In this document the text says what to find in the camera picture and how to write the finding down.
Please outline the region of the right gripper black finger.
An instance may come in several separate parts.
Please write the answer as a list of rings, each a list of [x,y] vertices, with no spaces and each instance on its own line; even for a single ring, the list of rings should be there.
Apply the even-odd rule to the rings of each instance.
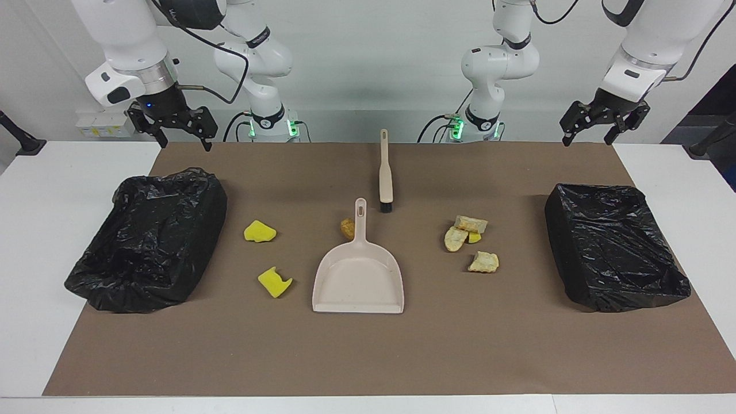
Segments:
[[[152,136],[152,138],[155,139],[155,141],[158,142],[161,149],[164,149],[168,145],[168,139],[161,131],[161,126],[158,125],[158,123],[150,122],[145,115],[144,111],[142,111],[139,103],[132,103],[127,108],[127,116],[132,122],[132,125],[134,128],[136,128],[136,131],[138,133],[143,133]]]
[[[210,110],[205,106],[174,114],[172,125],[174,129],[181,129],[200,139],[205,152],[210,152],[212,149],[213,144],[210,140],[217,134],[218,126]]]

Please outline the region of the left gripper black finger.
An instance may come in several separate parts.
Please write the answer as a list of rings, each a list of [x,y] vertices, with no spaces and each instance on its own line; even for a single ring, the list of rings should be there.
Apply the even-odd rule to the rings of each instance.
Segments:
[[[627,115],[615,113],[613,123],[607,134],[604,136],[604,143],[612,145],[621,134],[628,131],[635,131],[641,126],[642,121],[649,114],[651,108],[647,102],[641,102],[633,111]]]
[[[562,143],[570,147],[578,133],[597,125],[600,113],[601,105],[595,102],[589,104],[573,102],[560,119],[563,131]]]

